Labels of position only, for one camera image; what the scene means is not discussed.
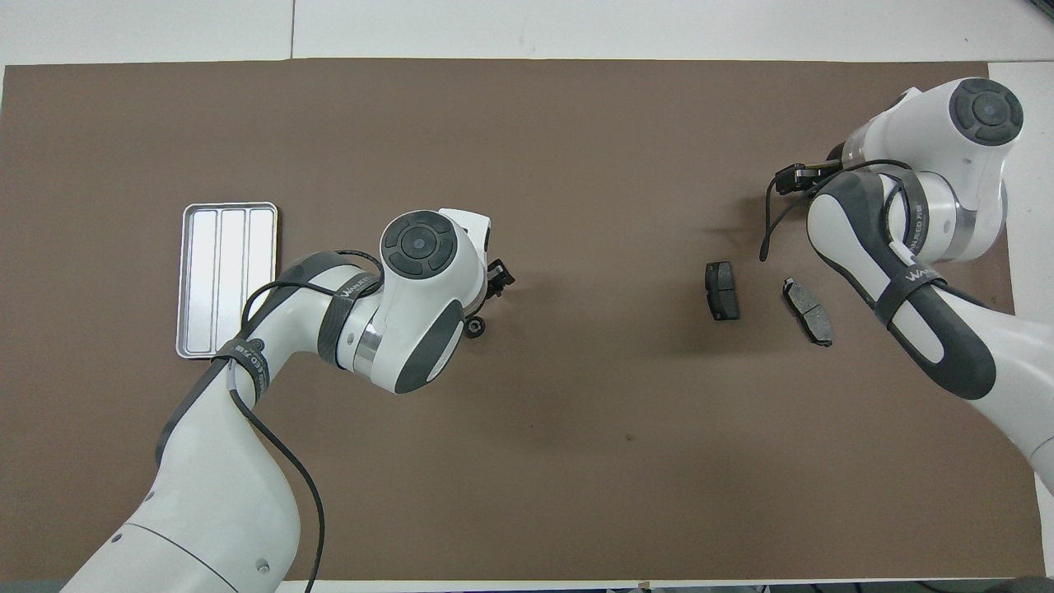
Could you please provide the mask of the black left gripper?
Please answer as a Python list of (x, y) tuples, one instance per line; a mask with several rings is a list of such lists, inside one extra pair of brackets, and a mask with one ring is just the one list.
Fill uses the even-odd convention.
[(485, 285), (484, 285), (484, 296), (479, 303), (464, 312), (464, 318), (470, 319), (474, 316), (479, 316), (479, 312), (485, 307), (486, 301), (493, 299), (493, 297), (503, 296), (503, 292), (506, 286), (509, 286), (515, 282), (515, 277), (511, 274), (511, 271), (506, 266), (506, 264), (501, 259), (486, 261), (486, 256), (489, 251), (489, 243), (491, 237), (491, 228), (487, 228), (484, 233), (484, 263), (485, 266)]

